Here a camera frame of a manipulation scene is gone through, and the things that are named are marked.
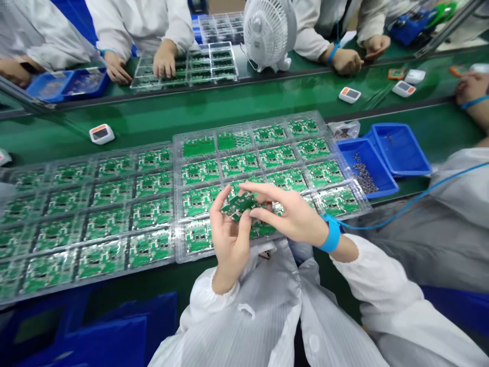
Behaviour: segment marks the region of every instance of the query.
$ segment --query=blue wrist strap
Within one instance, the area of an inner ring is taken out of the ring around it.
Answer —
[[[331,65],[333,62],[333,57],[335,56],[336,50],[340,48],[340,44],[337,43],[335,44],[335,47],[333,47],[333,51],[331,51],[330,56],[328,57],[328,64]]]
[[[328,239],[319,249],[324,252],[333,252],[338,247],[340,243],[340,223],[336,220],[335,217],[330,216],[329,214],[325,214],[321,216],[326,223],[328,223],[330,227],[330,234],[328,235]]]
[[[460,108],[462,109],[462,111],[466,110],[467,108],[469,107],[472,107],[473,105],[475,104],[478,104],[479,102],[482,102],[483,100],[486,100],[486,99],[489,99],[489,95],[486,95],[486,96],[483,96],[483,97],[480,97],[478,99],[475,99],[473,101],[470,101],[470,102],[467,102],[467,103],[464,103],[460,106]]]

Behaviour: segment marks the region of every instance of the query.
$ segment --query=cable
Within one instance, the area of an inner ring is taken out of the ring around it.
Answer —
[[[399,212],[397,212],[396,214],[394,214],[393,216],[391,216],[390,218],[388,218],[387,220],[385,220],[384,222],[382,222],[381,224],[377,224],[377,225],[374,225],[374,226],[369,226],[369,227],[353,227],[353,226],[350,226],[346,223],[343,223],[342,221],[338,221],[338,223],[346,228],[350,228],[350,229],[358,229],[358,230],[369,230],[369,229],[377,229],[377,228],[381,228],[381,227],[384,227],[385,225],[395,221],[399,216],[401,216],[404,212],[406,212],[411,206],[413,206],[415,203],[417,203],[418,201],[420,201],[423,197],[425,197],[426,195],[428,195],[428,193],[434,189],[436,189],[438,186],[444,184],[445,182],[453,179],[453,178],[456,178],[458,176],[461,176],[467,172],[470,172],[470,171],[473,171],[477,168],[480,168],[480,167],[484,167],[484,166],[489,166],[489,162],[485,162],[485,163],[481,163],[477,166],[474,166],[474,167],[471,167],[471,168],[468,168],[464,171],[461,171],[459,173],[455,173],[454,175],[450,176],[450,177],[447,177],[443,180],[441,180],[439,183],[431,186],[429,189],[427,189],[426,191],[422,192],[420,195],[416,196],[415,198],[413,198],[410,202],[408,202],[406,204],[406,206],[404,208],[402,208]]]

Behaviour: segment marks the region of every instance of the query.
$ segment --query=plastic tray compartment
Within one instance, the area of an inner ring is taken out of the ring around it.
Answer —
[[[106,67],[77,69],[61,92],[65,100],[98,98],[108,86],[110,78]]]
[[[70,82],[73,74],[74,71],[41,74],[29,85],[26,92],[33,98],[49,103],[63,102],[63,90]]]
[[[362,189],[367,199],[375,199],[399,191],[399,186],[368,139],[349,139],[337,144],[357,176],[360,186],[363,184]],[[371,180],[360,177],[358,165],[361,164],[365,165],[364,169],[370,174]]]
[[[422,176],[431,173],[431,167],[411,128],[401,123],[373,124],[365,134],[396,176]]]

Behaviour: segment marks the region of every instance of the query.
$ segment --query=white electric fan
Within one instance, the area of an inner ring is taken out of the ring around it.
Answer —
[[[295,46],[297,20],[291,0],[248,0],[244,7],[244,44],[249,60],[258,65],[287,71],[287,52]]]

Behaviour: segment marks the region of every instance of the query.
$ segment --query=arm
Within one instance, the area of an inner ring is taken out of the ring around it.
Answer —
[[[427,360],[430,365],[460,367],[489,363],[468,336],[424,299],[398,261],[361,237],[345,237],[357,246],[358,258],[333,263],[355,298],[365,302],[362,322],[390,365],[427,365]]]

